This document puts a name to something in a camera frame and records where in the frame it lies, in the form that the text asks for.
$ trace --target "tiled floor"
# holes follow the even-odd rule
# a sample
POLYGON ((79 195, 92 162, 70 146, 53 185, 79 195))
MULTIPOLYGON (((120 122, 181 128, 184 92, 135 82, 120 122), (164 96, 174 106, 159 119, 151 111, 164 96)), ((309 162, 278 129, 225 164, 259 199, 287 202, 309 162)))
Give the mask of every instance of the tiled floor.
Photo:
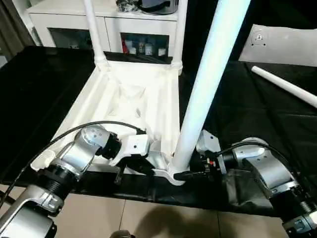
MULTIPOLYGON (((21 191, 15 188, 11 196, 21 191)), ((137 238, 287 238, 278 218, 76 194, 54 220, 56 238, 108 238, 119 229, 137 238)))

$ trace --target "white pole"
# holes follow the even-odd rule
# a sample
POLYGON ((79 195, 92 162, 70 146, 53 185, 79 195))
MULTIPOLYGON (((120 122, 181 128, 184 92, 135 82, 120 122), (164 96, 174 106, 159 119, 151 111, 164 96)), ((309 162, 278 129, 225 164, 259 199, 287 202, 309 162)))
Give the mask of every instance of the white pole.
POLYGON ((172 166, 177 171, 188 168, 250 1, 219 0, 217 4, 172 159, 172 166))
POLYGON ((86 16, 88 20, 90 38, 93 43, 95 53, 95 63, 107 62, 106 56, 104 55, 103 49, 100 44, 100 37, 98 33, 97 23, 95 19, 95 12, 91 0, 84 0, 86 16))
POLYGON ((179 0, 178 22, 176 27, 174 56, 171 65, 181 69, 183 67, 182 55, 184 46, 185 24, 188 0, 179 0))
POLYGON ((252 72, 262 76, 263 78, 267 79, 268 81, 274 83, 275 85, 279 86, 280 88, 286 90, 287 92, 293 94, 294 96, 302 99, 306 103, 312 105, 313 107, 317 108, 317 96, 311 94, 304 89, 295 86, 294 84, 285 81, 284 79, 277 77, 276 75, 267 72, 259 67, 253 66, 252 72))

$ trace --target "curtain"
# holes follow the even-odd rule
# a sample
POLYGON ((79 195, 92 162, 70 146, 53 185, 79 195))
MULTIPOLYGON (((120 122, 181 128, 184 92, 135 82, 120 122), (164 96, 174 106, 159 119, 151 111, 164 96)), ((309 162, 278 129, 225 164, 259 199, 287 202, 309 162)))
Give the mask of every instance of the curtain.
POLYGON ((34 42, 12 0, 0 0, 0 48, 9 61, 34 42))

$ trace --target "black cable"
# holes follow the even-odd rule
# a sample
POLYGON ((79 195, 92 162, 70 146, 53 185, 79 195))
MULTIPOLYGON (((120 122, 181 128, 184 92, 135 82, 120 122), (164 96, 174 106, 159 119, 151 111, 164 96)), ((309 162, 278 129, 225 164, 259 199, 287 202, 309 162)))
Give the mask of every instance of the black cable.
MULTIPOLYGON (((4 196, 4 192, 0 191, 0 197, 2 198, 3 196, 4 196)), ((5 202, 9 205, 12 205, 15 202, 15 199, 8 196, 6 197, 5 202)))
POLYGON ((216 157, 218 157, 219 155, 222 155, 224 153, 230 152, 231 150, 233 150, 235 148, 238 148, 238 147, 241 147, 241 146, 245 146, 245 145, 258 145, 258 146, 261 146, 261 147, 265 147, 265 148, 267 148, 267 149, 269 149, 271 151, 274 151, 283 160, 287 161, 286 157, 281 152, 279 152, 277 149, 275 149, 274 147, 272 147, 270 145, 267 145, 267 144, 264 144, 264 143, 261 143, 261 142, 256 142, 256 141, 238 142, 238 143, 230 146, 229 148, 226 148, 226 149, 220 150, 218 152, 215 152, 215 155, 216 155, 216 157))
POLYGON ((68 134, 79 130, 81 128, 90 126, 90 125, 96 125, 96 124, 116 124, 116 125, 123 125, 132 129, 135 129, 137 131, 137 134, 144 134, 146 133, 145 131, 137 128, 136 126, 133 126, 131 124, 128 123, 124 123, 124 122, 119 122, 119 121, 111 121, 111 120, 100 120, 100 121, 93 121, 93 122, 89 122, 89 123, 85 123, 85 124, 81 124, 78 125, 72 129, 69 129, 68 131, 64 132, 63 134, 57 136, 56 138, 54 138, 52 141, 50 141, 50 143, 48 143, 42 150, 40 150, 35 156, 33 156, 28 163, 21 169, 20 173, 18 174, 18 176, 14 179, 13 183, 7 188, 7 190, 5 191, 4 195, 2 196, 1 200, 0 200, 0 209, 3 206, 4 202, 6 201, 6 199, 8 198, 9 194, 11 193, 12 189, 14 188, 14 185, 16 184, 16 182, 18 181, 18 179, 21 177, 21 175, 24 173, 24 171, 30 166, 30 164, 40 155, 43 153, 43 151, 45 151, 46 149, 48 149, 49 147, 51 147, 53 144, 55 144, 56 142, 58 142, 59 140, 61 140, 62 138, 64 138, 65 136, 67 136, 68 134))

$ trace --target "black table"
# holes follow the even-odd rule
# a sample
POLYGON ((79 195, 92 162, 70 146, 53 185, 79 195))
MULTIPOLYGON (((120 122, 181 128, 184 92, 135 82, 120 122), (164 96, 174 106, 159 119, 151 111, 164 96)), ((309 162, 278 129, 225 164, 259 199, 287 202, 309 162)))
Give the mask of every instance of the black table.
MULTIPOLYGON (((147 57, 107 53, 110 60, 160 62, 147 57)), ((317 184, 317 110, 251 73, 257 65, 317 95, 314 67, 229 62, 205 123, 223 148, 249 136, 266 140, 317 184)), ((90 51, 28 47, 0 69, 2 146, 0 182, 9 184, 25 163, 45 146, 94 69, 90 51)), ((194 82, 184 69, 179 79, 182 121, 194 82)), ((36 178, 27 169, 18 186, 36 178)), ((194 180, 172 186, 164 178, 124 175, 121 186, 114 174, 87 173, 73 192, 135 199, 249 214, 274 215, 268 201, 248 176, 222 184, 194 180), (224 187, 234 188, 234 203, 224 187)), ((307 184, 317 195, 315 185, 307 184)))

